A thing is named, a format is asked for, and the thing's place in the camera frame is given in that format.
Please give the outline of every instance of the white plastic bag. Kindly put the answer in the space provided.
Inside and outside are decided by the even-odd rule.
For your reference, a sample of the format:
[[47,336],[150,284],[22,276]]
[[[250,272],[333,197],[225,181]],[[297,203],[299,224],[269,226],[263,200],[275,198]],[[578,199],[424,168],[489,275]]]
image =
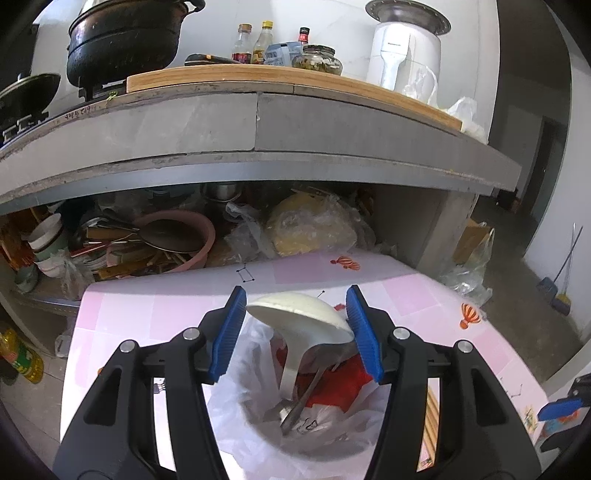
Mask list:
[[58,250],[50,258],[61,260],[65,270],[61,278],[61,291],[68,300],[81,300],[88,285],[95,282],[90,269],[81,258],[72,258],[66,250]]
[[488,136],[484,128],[474,121],[474,118],[476,117],[476,106],[477,104],[474,98],[462,97],[450,108],[444,109],[444,112],[462,121],[462,128],[460,131],[463,134],[486,145],[488,143]]
[[492,229],[470,254],[466,263],[453,267],[439,278],[439,282],[469,299],[475,306],[482,307],[492,297],[492,288],[486,288],[483,282],[494,240],[495,229]]
[[347,413],[338,407],[305,408],[283,437],[280,421],[264,421],[280,401],[270,340],[274,331],[248,317],[227,373],[212,388],[209,417],[222,452],[249,480],[363,478],[374,453],[389,385],[364,385]]
[[54,343],[56,356],[59,358],[67,358],[70,352],[72,335],[74,335],[74,327],[76,326],[76,317],[68,317],[66,322],[66,330],[57,336]]

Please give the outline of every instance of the chopsticks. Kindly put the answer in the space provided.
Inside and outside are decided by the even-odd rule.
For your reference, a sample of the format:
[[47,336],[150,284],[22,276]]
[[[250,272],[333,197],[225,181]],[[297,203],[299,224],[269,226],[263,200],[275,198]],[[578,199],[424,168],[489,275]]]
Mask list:
[[427,408],[425,412],[425,427],[423,430],[423,443],[431,462],[435,462],[437,451],[437,435],[439,433],[439,406],[431,387],[427,389]]

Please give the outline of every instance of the glass bottle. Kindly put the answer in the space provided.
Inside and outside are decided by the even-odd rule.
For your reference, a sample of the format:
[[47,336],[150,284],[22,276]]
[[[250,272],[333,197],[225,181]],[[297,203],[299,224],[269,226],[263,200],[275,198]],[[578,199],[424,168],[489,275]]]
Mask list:
[[298,42],[303,45],[308,44],[308,36],[310,35],[310,29],[308,27],[301,27],[300,28],[300,37],[298,38]]
[[270,20],[265,20],[262,23],[262,31],[258,37],[258,40],[255,43],[255,46],[252,48],[252,59],[251,63],[255,63],[258,65],[262,65],[265,63],[265,59],[263,54],[269,45],[273,43],[273,22]]
[[232,60],[239,61],[240,63],[251,62],[251,32],[251,24],[241,23],[238,25],[238,37],[232,49]]

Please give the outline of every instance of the broom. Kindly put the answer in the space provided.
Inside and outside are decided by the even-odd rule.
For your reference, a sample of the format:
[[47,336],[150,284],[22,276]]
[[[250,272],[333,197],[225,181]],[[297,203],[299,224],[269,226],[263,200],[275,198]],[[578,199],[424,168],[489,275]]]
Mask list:
[[582,231],[583,231],[583,227],[581,227],[579,229],[579,233],[577,234],[577,238],[574,239],[574,242],[572,243],[572,245],[570,247],[570,252],[567,255],[566,259],[564,260],[562,267],[560,267],[560,270],[558,271],[558,275],[556,275],[556,277],[554,278],[554,281],[552,281],[549,277],[546,277],[546,278],[543,278],[542,281],[540,281],[540,283],[537,284],[537,289],[541,292],[541,294],[544,296],[544,298],[546,299],[546,301],[548,303],[551,303],[552,300],[554,300],[556,294],[558,293],[558,287],[556,286],[556,280],[558,280],[558,277],[562,273],[562,270],[566,266],[566,263],[569,261],[570,256],[573,254],[573,250],[574,250],[575,246],[577,245],[577,242],[579,241],[579,237],[581,236]]
[[[576,229],[576,227],[575,227],[575,224],[573,223],[573,234],[572,234],[572,237],[570,240],[571,248],[574,243],[575,229]],[[571,254],[571,256],[569,258],[569,266],[566,268],[566,276],[564,278],[564,289],[563,289],[562,293],[559,293],[558,295],[556,295],[556,298],[552,299],[552,302],[550,303],[550,306],[554,310],[556,310],[557,312],[559,312],[565,316],[567,316],[570,313],[571,301],[570,301],[570,298],[566,294],[566,290],[569,287],[570,269],[573,266],[573,255],[574,255],[574,252]]]

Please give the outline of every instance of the white appliance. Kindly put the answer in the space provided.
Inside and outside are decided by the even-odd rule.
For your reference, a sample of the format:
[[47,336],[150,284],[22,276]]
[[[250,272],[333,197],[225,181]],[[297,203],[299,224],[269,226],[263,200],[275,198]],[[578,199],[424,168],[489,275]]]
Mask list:
[[436,103],[441,64],[439,36],[452,26],[437,10],[411,0],[374,0],[366,12],[375,29],[366,82]]

